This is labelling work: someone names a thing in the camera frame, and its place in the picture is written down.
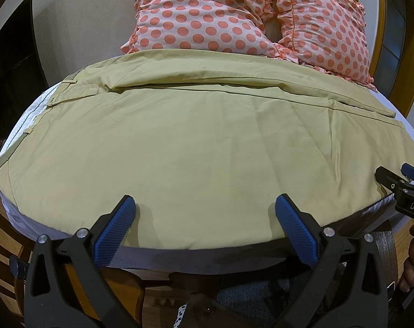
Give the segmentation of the polka dot pillow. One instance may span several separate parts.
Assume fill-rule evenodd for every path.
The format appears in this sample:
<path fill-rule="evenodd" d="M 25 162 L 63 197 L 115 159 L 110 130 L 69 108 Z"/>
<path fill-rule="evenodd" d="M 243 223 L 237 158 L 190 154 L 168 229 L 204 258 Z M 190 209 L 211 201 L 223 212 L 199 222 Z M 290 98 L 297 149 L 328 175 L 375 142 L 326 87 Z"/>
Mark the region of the polka dot pillow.
<path fill-rule="evenodd" d="M 365 8 L 355 0 L 275 0 L 282 60 L 375 91 L 369 73 Z"/>
<path fill-rule="evenodd" d="M 192 49 L 279 57 L 267 37 L 271 0 L 134 0 L 136 25 L 123 53 Z"/>

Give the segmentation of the right polka dot pillow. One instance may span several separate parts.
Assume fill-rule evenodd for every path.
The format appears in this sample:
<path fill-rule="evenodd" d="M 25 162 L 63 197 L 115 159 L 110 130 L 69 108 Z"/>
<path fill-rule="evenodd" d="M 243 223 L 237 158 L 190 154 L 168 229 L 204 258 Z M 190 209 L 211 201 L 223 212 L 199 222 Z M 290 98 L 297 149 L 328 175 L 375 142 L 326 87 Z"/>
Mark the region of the right polka dot pillow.
<path fill-rule="evenodd" d="M 375 91 L 369 73 L 365 8 L 355 0 L 275 0 L 282 60 Z"/>

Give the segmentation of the left polka dot pillow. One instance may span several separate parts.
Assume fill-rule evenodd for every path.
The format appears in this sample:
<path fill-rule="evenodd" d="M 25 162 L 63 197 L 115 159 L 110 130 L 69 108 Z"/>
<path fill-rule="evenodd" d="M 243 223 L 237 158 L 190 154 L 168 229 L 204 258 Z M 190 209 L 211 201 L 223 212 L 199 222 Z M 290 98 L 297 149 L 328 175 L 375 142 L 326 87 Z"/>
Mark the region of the left polka dot pillow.
<path fill-rule="evenodd" d="M 267 37 L 271 0 L 134 0 L 136 25 L 123 53 L 192 49 L 279 57 Z"/>

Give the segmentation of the khaki pants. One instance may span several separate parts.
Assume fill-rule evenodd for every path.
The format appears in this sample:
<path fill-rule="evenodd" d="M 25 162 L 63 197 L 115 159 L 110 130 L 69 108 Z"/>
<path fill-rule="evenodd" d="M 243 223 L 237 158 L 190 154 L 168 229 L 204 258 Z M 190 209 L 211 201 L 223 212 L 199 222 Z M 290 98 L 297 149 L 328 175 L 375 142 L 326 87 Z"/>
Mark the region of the khaki pants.
<path fill-rule="evenodd" d="M 0 154 L 0 191 L 64 233 L 124 196 L 130 247 L 204 250 L 283 238 L 288 194 L 327 225 L 386 195 L 374 171 L 414 165 L 414 140 L 364 87 L 288 61 L 148 50 L 70 75 Z"/>

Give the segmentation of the white bed mattress sheet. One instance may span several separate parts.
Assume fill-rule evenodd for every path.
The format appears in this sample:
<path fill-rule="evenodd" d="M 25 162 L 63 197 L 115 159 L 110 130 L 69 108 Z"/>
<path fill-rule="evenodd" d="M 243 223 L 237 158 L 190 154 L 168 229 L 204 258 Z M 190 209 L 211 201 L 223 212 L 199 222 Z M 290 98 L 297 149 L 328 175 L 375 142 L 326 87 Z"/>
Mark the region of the white bed mattress sheet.
<path fill-rule="evenodd" d="M 54 244 L 54 259 L 70 261 L 76 258 L 76 251 L 82 251 L 82 259 L 90 261 L 97 268 L 105 266 L 127 270 L 157 270 L 168 272 L 219 275 L 261 270 L 285 261 L 293 253 L 288 239 L 278 239 L 266 243 L 243 247 L 225 247 L 210 250 L 157 250 L 124 247 L 123 235 L 129 225 L 140 217 L 138 203 L 124 195 L 116 207 L 105 212 L 95 223 L 98 234 L 88 228 L 79 228 L 73 235 L 47 227 L 21 214 L 18 208 L 4 194 L 0 195 L 9 223 L 21 235 L 39 248 L 41 238 L 47 244 Z M 75 251 L 67 244 L 76 242 Z"/>

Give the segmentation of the wooden headboard frame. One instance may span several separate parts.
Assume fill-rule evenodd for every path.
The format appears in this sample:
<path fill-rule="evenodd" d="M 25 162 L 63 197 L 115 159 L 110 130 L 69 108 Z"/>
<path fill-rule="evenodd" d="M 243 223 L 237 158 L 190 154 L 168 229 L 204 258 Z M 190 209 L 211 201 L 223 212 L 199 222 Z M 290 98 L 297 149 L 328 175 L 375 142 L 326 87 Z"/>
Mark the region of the wooden headboard frame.
<path fill-rule="evenodd" d="M 414 0 L 357 0 L 367 10 L 374 85 L 404 116 L 414 105 Z"/>

